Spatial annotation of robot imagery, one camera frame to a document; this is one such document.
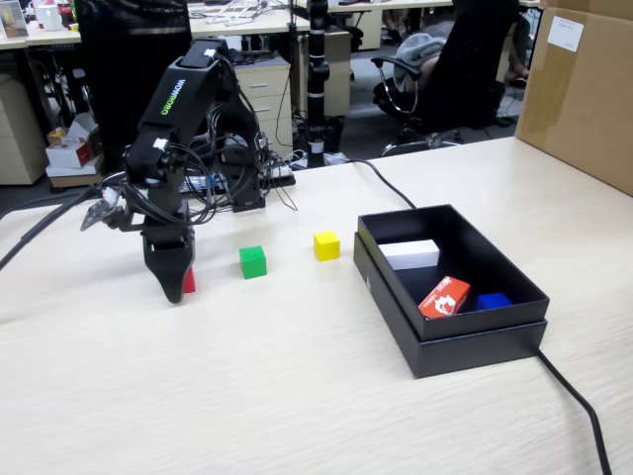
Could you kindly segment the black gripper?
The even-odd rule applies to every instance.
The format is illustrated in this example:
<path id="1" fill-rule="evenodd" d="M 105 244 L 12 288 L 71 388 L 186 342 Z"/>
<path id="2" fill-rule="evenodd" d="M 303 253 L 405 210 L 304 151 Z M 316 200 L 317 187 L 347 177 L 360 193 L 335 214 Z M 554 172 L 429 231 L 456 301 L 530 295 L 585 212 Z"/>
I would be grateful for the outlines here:
<path id="1" fill-rule="evenodd" d="M 141 233 L 145 265 L 172 304 L 182 301 L 186 275 L 195 258 L 195 233 L 190 218 L 190 207 L 184 199 L 173 213 L 143 198 L 130 199 L 117 212 L 120 231 Z"/>

